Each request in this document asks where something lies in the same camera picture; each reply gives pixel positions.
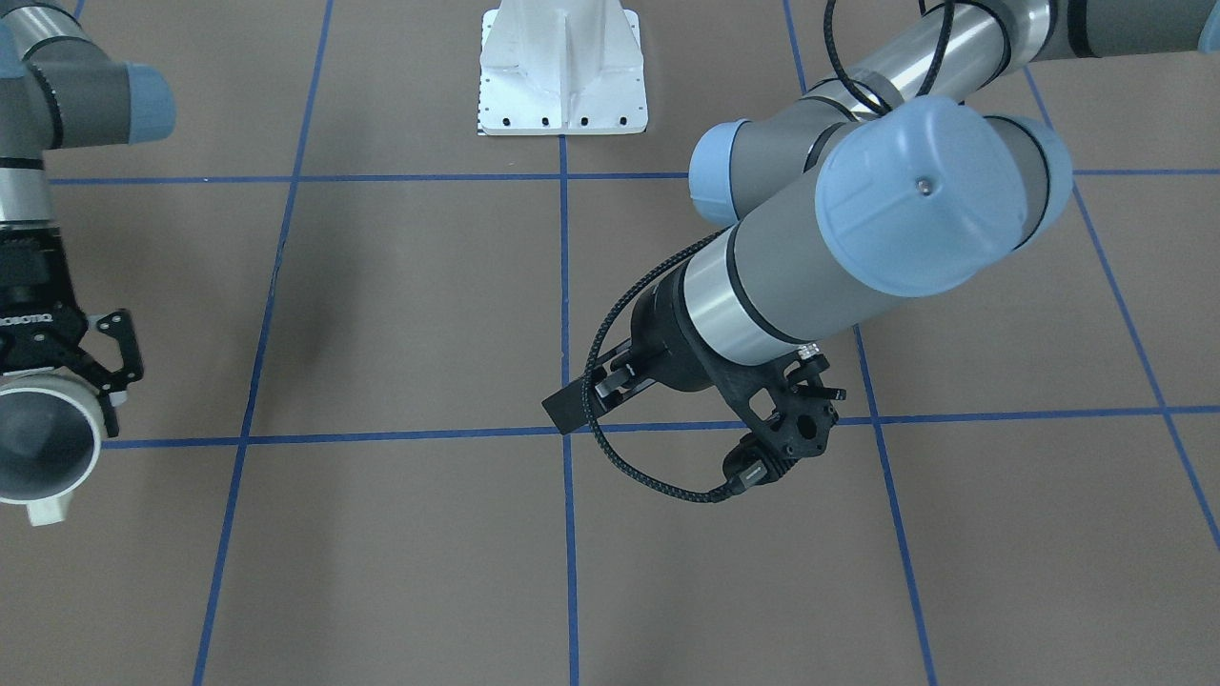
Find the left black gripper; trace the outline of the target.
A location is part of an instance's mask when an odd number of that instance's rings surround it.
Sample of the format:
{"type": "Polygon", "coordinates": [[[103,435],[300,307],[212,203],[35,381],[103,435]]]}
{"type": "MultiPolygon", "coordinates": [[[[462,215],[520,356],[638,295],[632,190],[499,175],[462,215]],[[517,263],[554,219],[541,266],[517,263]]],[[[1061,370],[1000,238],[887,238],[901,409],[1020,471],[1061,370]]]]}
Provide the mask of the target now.
{"type": "Polygon", "coordinates": [[[733,366],[695,331],[683,282],[682,276],[666,276],[649,287],[633,305],[627,352],[597,356],[592,371],[540,400],[559,435],[588,427],[589,417],[600,421],[653,385],[706,391],[733,366]]]}

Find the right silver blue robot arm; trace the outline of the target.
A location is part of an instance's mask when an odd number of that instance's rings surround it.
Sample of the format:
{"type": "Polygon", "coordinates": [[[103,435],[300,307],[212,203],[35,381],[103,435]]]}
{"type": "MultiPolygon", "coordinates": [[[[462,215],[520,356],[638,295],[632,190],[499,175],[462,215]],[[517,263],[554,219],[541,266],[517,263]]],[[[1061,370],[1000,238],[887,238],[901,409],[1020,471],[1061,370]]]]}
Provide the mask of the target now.
{"type": "Polygon", "coordinates": [[[144,376],[135,326],[131,310],[79,308],[44,155],[170,138],[177,103],[159,70],[109,57],[56,2],[5,1],[1,17],[2,374],[74,374],[113,438],[144,376]]]}

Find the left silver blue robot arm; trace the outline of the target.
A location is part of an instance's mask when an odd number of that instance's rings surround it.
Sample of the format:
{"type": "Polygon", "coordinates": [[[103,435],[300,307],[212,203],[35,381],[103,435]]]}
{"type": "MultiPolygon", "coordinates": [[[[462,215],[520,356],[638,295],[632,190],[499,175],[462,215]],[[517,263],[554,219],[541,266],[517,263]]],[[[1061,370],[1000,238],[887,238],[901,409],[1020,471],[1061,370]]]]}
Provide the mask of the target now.
{"type": "Polygon", "coordinates": [[[689,190],[719,234],[627,295],[628,342],[543,403],[562,435],[651,385],[716,388],[756,435],[824,439],[819,341],[1028,247],[1072,190],[1046,125],[974,92],[1036,61],[1218,51],[1215,1],[937,1],[769,120],[722,123],[689,190]]]}

